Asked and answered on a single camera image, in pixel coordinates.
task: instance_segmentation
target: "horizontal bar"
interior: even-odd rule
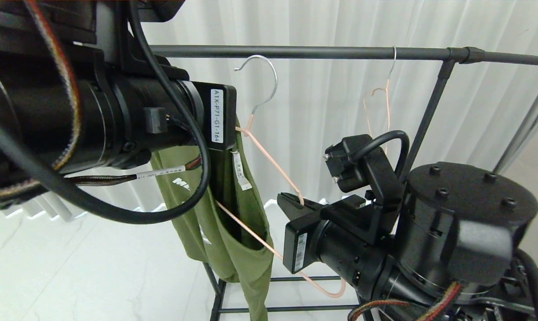
[[[263,55],[270,59],[393,59],[393,47],[311,47],[293,45],[151,45],[152,51],[164,57],[246,58]],[[515,53],[487,53],[481,61],[538,65],[538,56]],[[397,47],[398,60],[453,59],[462,62],[469,57],[467,48]]]
[[[311,276],[310,278],[314,281],[340,280],[340,276]],[[304,280],[304,278],[301,278],[299,276],[291,276],[287,278],[271,278],[271,282],[296,282]]]
[[[268,307],[268,312],[293,312],[293,311],[333,311],[340,309],[353,309],[359,305],[308,305],[306,307]],[[248,313],[247,308],[221,309],[220,313]]]

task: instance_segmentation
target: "hanger bar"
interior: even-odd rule
[[[151,45],[156,55],[184,58],[247,58],[263,55],[269,59],[394,59],[393,47],[308,47],[288,45]],[[502,62],[537,65],[538,56],[493,53],[475,47],[397,47],[397,60],[436,60],[458,63]]]

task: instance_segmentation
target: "white cable tag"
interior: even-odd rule
[[[241,162],[241,154],[239,151],[231,152],[231,154],[234,156],[235,175],[237,175],[237,181],[241,186],[241,190],[247,191],[247,189],[252,189],[253,186],[249,183],[247,177],[245,177],[245,171],[243,170],[243,164]]]
[[[158,176],[158,175],[165,175],[167,173],[179,173],[179,172],[183,172],[183,171],[185,171],[185,165],[177,166],[177,167],[171,167],[169,169],[137,173],[136,174],[136,179],[145,178],[145,177],[154,177],[154,176]]]

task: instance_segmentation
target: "clothes hanger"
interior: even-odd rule
[[[253,143],[257,146],[257,148],[259,148],[259,150],[261,150],[261,152],[263,152],[263,155],[265,155],[267,157],[267,159],[269,159],[269,161],[271,161],[271,163],[273,164],[273,166],[275,166],[277,168],[277,170],[279,171],[279,173],[281,173],[281,175],[283,177],[285,177],[285,179],[289,182],[289,184],[291,185],[291,187],[293,187],[293,189],[297,192],[297,195],[299,196],[299,201],[301,203],[301,205],[304,206],[304,199],[303,199],[303,196],[301,195],[299,189],[296,187],[296,185],[291,181],[291,179],[285,174],[285,172],[283,171],[283,169],[281,169],[281,167],[277,164],[277,162],[275,162],[275,160],[269,155],[269,153],[265,150],[265,148],[263,148],[263,146],[261,146],[261,144],[259,143],[259,141],[257,141],[255,139],[255,136],[253,136],[253,134],[251,134],[251,132],[249,131],[249,129],[251,128],[251,125],[253,124],[253,117],[255,116],[255,112],[257,111],[257,108],[259,108],[260,106],[262,106],[263,104],[267,103],[269,100],[271,100],[273,98],[273,96],[275,95],[275,92],[277,91],[277,87],[279,85],[279,79],[277,78],[277,71],[275,69],[275,67],[273,66],[273,63],[271,63],[271,61],[269,61],[269,59],[267,59],[266,57],[262,56],[262,55],[252,55],[250,57],[247,58],[247,60],[245,60],[245,62],[243,63],[243,65],[241,65],[241,67],[239,68],[235,68],[234,71],[239,71],[241,70],[246,64],[248,61],[250,61],[251,59],[254,59],[254,58],[258,58],[258,59],[262,59],[264,61],[266,61],[267,63],[269,63],[269,65],[271,66],[271,69],[273,69],[273,75],[275,76],[275,87],[273,88],[273,93],[271,93],[270,97],[268,99],[266,99],[265,101],[263,101],[262,103],[260,104],[257,104],[254,108],[253,108],[253,112],[251,113],[251,115],[249,116],[249,122],[247,123],[247,128],[239,128],[239,127],[235,127],[235,130],[237,130],[238,132],[242,132],[244,134],[244,136],[248,136],[251,138],[251,140],[253,141]],[[268,250],[270,250],[273,254],[275,254],[275,256],[277,256],[277,258],[281,259],[281,261],[283,260],[283,255],[280,254],[279,252],[277,252],[277,250],[275,250],[272,246],[270,246],[267,242],[265,242],[265,240],[263,240],[263,238],[261,238],[260,236],[258,236],[253,230],[251,230],[245,223],[243,223],[238,217],[236,217],[233,213],[231,213],[230,210],[228,210],[224,205],[222,205],[219,201],[216,200],[216,203],[218,204],[218,206],[220,207],[220,209],[222,209],[222,211],[224,211],[231,219],[233,219],[237,224],[239,224],[244,230],[246,230],[246,232],[248,232],[251,236],[253,236],[253,238],[255,238],[256,240],[259,241],[259,243],[261,243],[264,247],[266,247]],[[321,286],[319,286],[316,282],[314,282],[313,279],[311,279],[309,276],[307,276],[306,274],[302,273],[302,272],[299,272],[299,275],[301,277],[303,277],[307,282],[309,282],[312,286],[316,287],[318,291],[322,292],[323,294],[329,296],[329,297],[334,297],[334,298],[338,298],[338,297],[342,297],[342,295],[344,295],[344,292],[346,291],[346,281],[344,279],[341,279],[341,284],[340,284],[340,290],[338,291],[338,293],[330,293],[326,290],[324,290]]]
[[[384,88],[379,87],[379,88],[376,88],[376,89],[372,90],[372,93],[370,95],[370,96],[373,96],[375,94],[375,92],[378,91],[378,90],[384,91],[386,93],[387,132],[390,131],[390,127],[391,127],[391,124],[390,124],[390,122],[391,122],[391,116],[390,116],[390,78],[391,78],[391,72],[394,71],[395,60],[397,59],[397,57],[398,57],[398,51],[397,51],[397,48],[394,47],[394,60],[391,63],[390,72],[387,75],[386,86]],[[370,126],[370,119],[369,119],[369,117],[367,117],[368,111],[367,111],[367,108],[366,108],[366,99],[365,98],[362,99],[362,104],[364,105],[364,112],[366,112],[366,121],[368,123],[368,129],[370,130],[370,136],[373,137],[372,129],[371,129],[371,126]]]

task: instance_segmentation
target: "black clothing rack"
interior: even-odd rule
[[[209,278],[209,282],[211,283],[211,286],[214,288],[214,292],[215,292],[214,306],[211,308],[211,317],[209,318],[209,321],[219,321],[220,317],[222,317],[222,313],[248,313],[249,309],[247,308],[224,308],[223,307],[223,299],[226,294],[227,282],[225,282],[222,279],[217,279],[215,277],[213,270],[209,266],[209,264],[204,263],[203,266]],[[315,281],[340,280],[339,276],[311,276],[310,278]],[[298,281],[304,281],[304,279],[300,277],[295,277],[295,276],[288,277],[288,278],[271,278],[271,282],[298,282]],[[292,312],[292,311],[331,311],[331,310],[339,310],[339,309],[350,310],[357,306],[358,305],[307,305],[307,306],[291,306],[291,307],[267,307],[267,311],[268,312]]]
[[[409,47],[311,47],[278,45],[151,45],[152,52],[168,58],[246,58],[251,55],[263,55],[270,59],[379,59],[379,60],[422,60],[442,61],[437,81],[419,124],[403,167],[401,180],[404,181],[419,152],[427,129],[454,66],[478,62],[514,63],[518,65],[538,66],[538,56],[517,53],[487,52],[475,47],[463,48],[409,48]],[[222,307],[226,282],[216,279],[208,264],[205,271],[215,291],[214,307],[210,321],[219,321],[222,313],[246,313],[248,309],[225,309]],[[314,280],[338,280],[338,276],[315,277]],[[303,278],[271,278],[271,282],[295,282]],[[354,305],[315,305],[308,307],[269,307],[269,312],[278,311],[322,311],[333,309],[352,309]],[[365,320],[371,321],[371,311],[363,313]]]

